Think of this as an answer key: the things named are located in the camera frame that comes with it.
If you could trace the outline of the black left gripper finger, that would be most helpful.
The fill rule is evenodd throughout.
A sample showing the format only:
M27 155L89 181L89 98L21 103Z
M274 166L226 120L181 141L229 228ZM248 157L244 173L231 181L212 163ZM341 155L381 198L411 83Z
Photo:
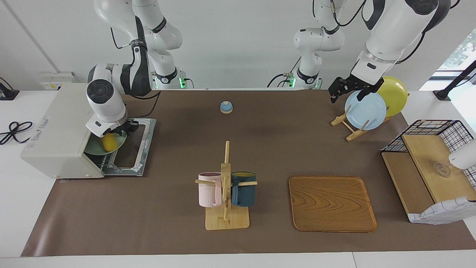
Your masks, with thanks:
M338 100L338 97L350 92L347 88L347 82L347 79L337 77L333 83L331 83L328 88L328 93L330 94L330 100L332 103L335 103Z
M370 95L370 93L376 93L383 83L384 79L382 77L374 85L359 80L357 83L357 88L360 89L360 92L357 95L357 100L360 102L366 96Z

